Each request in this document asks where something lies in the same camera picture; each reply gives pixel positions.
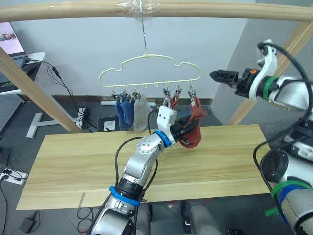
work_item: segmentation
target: computer screen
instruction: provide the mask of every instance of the computer screen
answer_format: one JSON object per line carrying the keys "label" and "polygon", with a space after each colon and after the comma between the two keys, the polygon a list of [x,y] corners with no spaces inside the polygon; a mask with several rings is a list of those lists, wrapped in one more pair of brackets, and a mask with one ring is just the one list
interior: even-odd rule
{"label": "computer screen", "polygon": [[10,56],[25,54],[10,22],[0,23],[0,47]]}

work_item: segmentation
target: white hanger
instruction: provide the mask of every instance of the white hanger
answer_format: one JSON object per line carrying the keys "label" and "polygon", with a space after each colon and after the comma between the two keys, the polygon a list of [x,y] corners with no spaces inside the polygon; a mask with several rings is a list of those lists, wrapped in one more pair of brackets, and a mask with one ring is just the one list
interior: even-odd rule
{"label": "white hanger", "polygon": [[[137,57],[133,57],[133,58],[130,58],[128,60],[125,60],[121,63],[121,68],[120,69],[116,69],[114,67],[112,68],[109,68],[107,70],[104,70],[103,72],[100,73],[99,75],[99,81],[100,81],[100,84],[104,87],[110,87],[112,88],[112,90],[115,89],[115,87],[128,87],[128,86],[139,86],[139,85],[143,85],[145,86],[145,88],[147,88],[148,85],[156,85],[157,87],[159,86],[159,84],[167,84],[169,85],[170,83],[174,83],[174,82],[178,82],[179,84],[181,82],[193,82],[193,81],[197,81],[199,80],[202,76],[204,77],[204,73],[201,71],[200,67],[196,64],[193,64],[193,63],[190,63],[190,62],[186,62],[186,61],[182,61],[181,63],[179,64],[176,64],[175,63],[175,60],[174,58],[170,57],[170,56],[166,56],[166,55],[157,55],[157,54],[148,54],[147,53],[147,44],[146,44],[146,34],[145,34],[145,28],[144,28],[144,24],[143,24],[143,14],[142,14],[142,1],[140,0],[140,12],[141,12],[141,24],[142,24],[142,31],[143,31],[143,37],[144,37],[144,44],[145,44],[145,54],[144,55],[141,55],[141,56],[137,56]],[[124,64],[127,63],[127,62],[130,62],[130,61],[133,61],[133,60],[137,60],[137,59],[141,59],[141,58],[150,58],[150,57],[159,57],[159,58],[165,58],[165,59],[169,59],[173,62],[173,65],[176,66],[176,67],[180,67],[182,66],[183,64],[187,64],[187,65],[191,65],[193,67],[195,67],[198,72],[199,72],[199,75],[198,77],[196,78],[193,78],[193,79],[186,79],[186,80],[173,80],[173,81],[165,81],[165,82],[148,82],[148,83],[133,83],[133,84],[120,84],[120,85],[105,85],[103,84],[102,82],[102,76],[111,71],[111,70],[114,70],[116,72],[121,72],[124,70]]]}

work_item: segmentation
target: plastic wrap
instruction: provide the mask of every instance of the plastic wrap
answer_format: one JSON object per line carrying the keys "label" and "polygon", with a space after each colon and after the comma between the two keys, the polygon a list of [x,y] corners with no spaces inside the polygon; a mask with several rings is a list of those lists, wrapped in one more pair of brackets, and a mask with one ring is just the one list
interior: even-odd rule
{"label": "plastic wrap", "polygon": [[123,14],[121,16],[147,17],[156,12],[160,3],[158,0],[125,0],[117,5],[122,9]]}

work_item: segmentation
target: gray sock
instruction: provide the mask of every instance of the gray sock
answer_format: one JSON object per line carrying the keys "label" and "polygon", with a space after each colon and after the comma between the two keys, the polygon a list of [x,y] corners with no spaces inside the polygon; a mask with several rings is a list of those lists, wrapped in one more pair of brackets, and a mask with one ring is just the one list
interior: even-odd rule
{"label": "gray sock", "polygon": [[148,125],[149,112],[152,109],[148,106],[147,99],[143,94],[141,95],[141,99],[136,100],[134,110],[134,130],[137,132],[144,131]]}

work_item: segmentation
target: wooden frame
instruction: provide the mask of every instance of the wooden frame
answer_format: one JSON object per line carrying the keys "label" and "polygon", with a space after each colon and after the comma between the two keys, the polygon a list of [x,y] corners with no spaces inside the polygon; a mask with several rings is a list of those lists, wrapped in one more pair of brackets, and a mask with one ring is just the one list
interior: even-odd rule
{"label": "wooden frame", "polygon": [[[284,48],[291,54],[297,55],[301,49],[312,37],[313,22],[301,22],[297,25],[294,31],[291,33],[289,38],[286,40]],[[290,61],[283,55],[280,55],[277,59],[278,68],[274,76],[280,76],[290,64]],[[230,118],[228,125],[238,125],[245,116],[251,111],[257,102],[249,99],[244,99],[235,111],[233,116]]]}
{"label": "wooden frame", "polygon": [[[141,13],[153,17],[231,17],[303,21],[307,23],[301,23],[286,42],[287,50],[297,54],[309,38],[313,21],[313,8],[276,4],[150,0],[143,1],[142,12],[139,9],[139,5],[123,4],[120,0],[13,5],[0,8],[0,22],[73,17],[129,17]],[[283,58],[279,61],[277,74],[289,64]],[[64,110],[45,95],[2,49],[0,49],[0,72],[65,129],[70,132],[81,132]],[[238,124],[253,106],[254,103],[244,101],[229,124]]]}

